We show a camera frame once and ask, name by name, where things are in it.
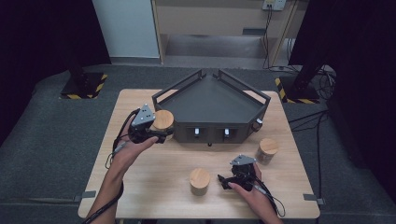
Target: finger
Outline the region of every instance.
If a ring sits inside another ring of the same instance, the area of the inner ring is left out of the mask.
[[[150,137],[149,139],[147,139],[146,141],[139,143],[139,148],[141,149],[141,151],[144,151],[146,149],[148,149],[149,147],[152,147],[152,145],[154,145],[156,142],[158,141],[158,137],[154,136],[154,137]]]
[[[262,171],[260,170],[260,168],[256,162],[253,163],[253,167],[254,167],[254,172],[256,173],[257,178],[262,180]]]
[[[228,186],[230,186],[234,191],[241,195],[242,198],[246,199],[248,197],[248,192],[241,186],[231,182],[228,183]]]

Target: small wooden jar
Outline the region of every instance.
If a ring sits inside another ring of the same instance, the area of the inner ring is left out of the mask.
[[[256,152],[256,159],[259,163],[267,165],[275,156],[278,150],[277,142],[271,138],[263,138]]]
[[[155,120],[152,123],[152,127],[157,131],[166,132],[168,129],[173,127],[173,123],[174,123],[174,116],[170,111],[159,110],[155,112]],[[173,136],[172,134],[166,136],[166,140],[171,139],[172,136]]]
[[[203,196],[207,192],[210,182],[210,173],[203,168],[196,168],[190,173],[191,193]]]

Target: black backdrop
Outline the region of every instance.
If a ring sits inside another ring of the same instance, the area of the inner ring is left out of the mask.
[[[331,29],[327,26],[333,18]],[[329,108],[355,164],[396,202],[396,13],[389,1],[310,1],[290,64],[312,55],[336,72]],[[327,36],[327,44],[313,43]]]
[[[110,60],[91,0],[0,0],[0,23],[1,145],[39,80]]]

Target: robotic hand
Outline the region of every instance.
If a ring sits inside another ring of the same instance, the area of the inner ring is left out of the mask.
[[[155,116],[147,104],[144,104],[141,109],[137,109],[136,113],[128,128],[128,136],[132,142],[142,143],[150,137],[157,136],[158,141],[156,143],[163,143],[166,136],[174,132],[173,129],[167,130],[166,132],[153,131],[150,129],[155,120]]]

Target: gray floor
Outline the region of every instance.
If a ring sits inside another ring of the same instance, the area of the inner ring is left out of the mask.
[[[227,68],[259,90],[276,91],[276,77],[295,75],[263,70],[265,52],[260,40],[256,40],[243,38],[238,45],[236,38],[176,36],[171,39],[164,64],[119,59],[114,65],[88,67],[87,71],[109,75],[96,100],[60,100],[58,95],[68,79],[67,73],[44,79],[37,84],[25,113],[0,148],[0,201],[26,197],[68,199],[82,192],[122,89],[159,89],[195,68],[207,72]],[[230,48],[225,48],[228,41]],[[285,43],[285,51],[276,65],[287,65],[286,49]],[[326,109],[324,103],[321,100],[316,105],[283,107],[288,120],[292,120]],[[294,132],[293,136],[313,191],[318,194],[316,129]],[[327,204],[321,207],[319,223],[396,223],[396,205],[369,170],[358,169],[351,163],[330,118],[320,124],[320,145],[321,192]],[[77,210],[75,203],[0,202],[0,223],[79,223]],[[301,219],[284,221],[315,223]]]

